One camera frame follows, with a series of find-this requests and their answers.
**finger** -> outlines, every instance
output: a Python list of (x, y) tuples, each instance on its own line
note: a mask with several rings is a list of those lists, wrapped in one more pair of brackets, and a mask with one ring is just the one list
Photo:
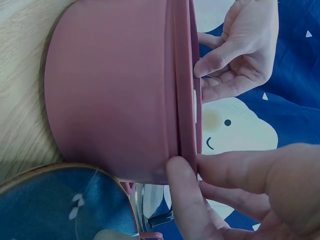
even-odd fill
[(206, 84), (203, 84), (201, 87), (202, 88), (208, 88), (208, 87), (213, 87), (216, 86), (218, 84), (223, 84), (225, 82), (228, 82), (230, 80), (233, 80), (236, 77), (236, 73), (233, 71), (226, 71), (224, 73), (222, 73), (220, 76), (218, 77), (209, 77), (206, 78)]
[(201, 181), (199, 186), (206, 199), (226, 204), (258, 222), (261, 222), (271, 209), (266, 194), (254, 194), (238, 188), (222, 188), (204, 181)]
[(205, 198), (203, 198), (203, 201), (207, 207), (211, 221), (221, 233), (224, 240), (249, 240), (254, 235), (253, 231), (230, 228), (229, 224), (220, 217)]
[(226, 67), (233, 59), (247, 53), (246, 45), (236, 40), (228, 40), (202, 57), (194, 66), (194, 75), (202, 78)]
[(222, 240), (211, 222), (197, 177), (188, 162), (182, 157), (169, 160), (167, 177), (174, 219), (183, 239), (205, 240), (214, 236), (217, 240)]
[(230, 228), (229, 224), (226, 223), (226, 221), (223, 220), (222, 217), (210, 206), (207, 199), (203, 198), (203, 201), (216, 229)]
[(224, 68), (222, 68), (221, 70), (214, 71), (214, 72), (208, 74), (208, 76), (210, 76), (210, 77), (212, 77), (212, 78), (216, 78), (216, 77), (221, 76), (223, 73), (225, 73), (225, 72), (227, 72), (227, 71), (229, 71), (229, 70), (230, 70), (230, 68), (229, 68), (229, 66), (227, 65), (227, 66), (225, 66)]
[(206, 78), (201, 78), (201, 88), (210, 88), (213, 86), (216, 86), (220, 84), (219, 80), (215, 77), (206, 77)]
[(259, 85), (258, 82), (252, 81), (246, 76), (236, 76), (222, 84), (204, 88), (202, 90), (202, 101), (208, 103), (219, 99), (236, 97)]
[(225, 41), (221, 36), (213, 36), (211, 34), (198, 32), (198, 42), (206, 45), (209, 48), (216, 49), (220, 47)]
[(208, 184), (243, 189), (250, 193), (268, 193), (268, 176), (286, 149), (234, 151), (218, 155), (198, 155), (198, 172)]

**wooden table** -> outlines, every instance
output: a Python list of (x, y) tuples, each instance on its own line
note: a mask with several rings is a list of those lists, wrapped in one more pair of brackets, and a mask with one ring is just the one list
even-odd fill
[(0, 182), (62, 156), (44, 102), (55, 22), (75, 0), (0, 0)]

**white cloud print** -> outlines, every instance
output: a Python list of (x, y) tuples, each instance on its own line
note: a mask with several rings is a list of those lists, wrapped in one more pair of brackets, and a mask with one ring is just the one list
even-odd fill
[(198, 32), (207, 33), (219, 27), (235, 0), (194, 0)]
[(202, 105), (202, 153), (264, 151), (276, 149), (274, 128), (241, 100), (230, 97)]

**pink silicone container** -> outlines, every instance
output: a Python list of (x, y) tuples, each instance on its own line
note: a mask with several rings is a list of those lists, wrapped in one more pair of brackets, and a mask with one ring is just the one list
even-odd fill
[(166, 162), (197, 172), (201, 83), (191, 0), (78, 0), (57, 24), (45, 104), (70, 162), (128, 182), (167, 184)]

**cartoon mouth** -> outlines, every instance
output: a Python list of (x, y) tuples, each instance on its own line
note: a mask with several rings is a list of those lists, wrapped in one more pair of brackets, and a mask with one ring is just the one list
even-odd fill
[(207, 140), (206, 140), (206, 145), (212, 149), (212, 150), (215, 150), (212, 146), (210, 146), (210, 140), (211, 140), (211, 137), (209, 137)]

